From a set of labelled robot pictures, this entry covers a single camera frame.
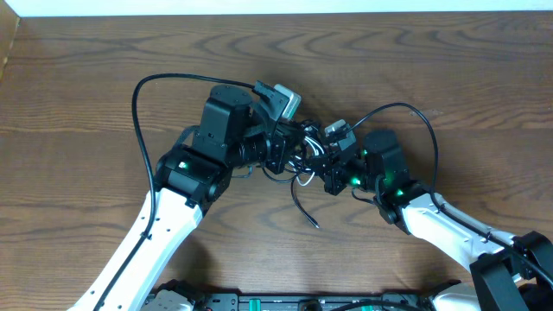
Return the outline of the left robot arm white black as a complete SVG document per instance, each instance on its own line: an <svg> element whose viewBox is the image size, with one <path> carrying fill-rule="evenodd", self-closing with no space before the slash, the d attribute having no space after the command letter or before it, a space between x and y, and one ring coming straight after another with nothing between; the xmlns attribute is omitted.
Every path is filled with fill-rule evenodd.
<svg viewBox="0 0 553 311"><path fill-rule="evenodd" d="M160 158L135 223L73 309L138 310L177 248L226 191L234 169L260 163L283 172L302 141L291 122L302 98L262 82L252 91L258 100L235 86L212 88L191 145L179 141Z"/></svg>

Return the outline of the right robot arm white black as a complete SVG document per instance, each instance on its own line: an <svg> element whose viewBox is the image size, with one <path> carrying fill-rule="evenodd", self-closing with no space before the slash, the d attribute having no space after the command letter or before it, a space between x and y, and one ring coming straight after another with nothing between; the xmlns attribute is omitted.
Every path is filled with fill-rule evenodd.
<svg viewBox="0 0 553 311"><path fill-rule="evenodd" d="M430 295L428 310L550 310L552 243L543 234L501 231L465 214L434 188L410 178L395 133L376 130L358 145L349 129L325 130L310 166L330 194L347 186L372 192L381 217L437 247L473 283Z"/></svg>

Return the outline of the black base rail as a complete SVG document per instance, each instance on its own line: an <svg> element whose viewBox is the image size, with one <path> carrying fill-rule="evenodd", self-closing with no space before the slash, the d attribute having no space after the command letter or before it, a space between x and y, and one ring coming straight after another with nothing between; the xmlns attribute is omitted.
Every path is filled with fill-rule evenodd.
<svg viewBox="0 0 553 311"><path fill-rule="evenodd" d="M172 280L147 295L142 310L271 311L271 310L436 310L428 296L414 292L376 295L243 294L234 289L201 290Z"/></svg>

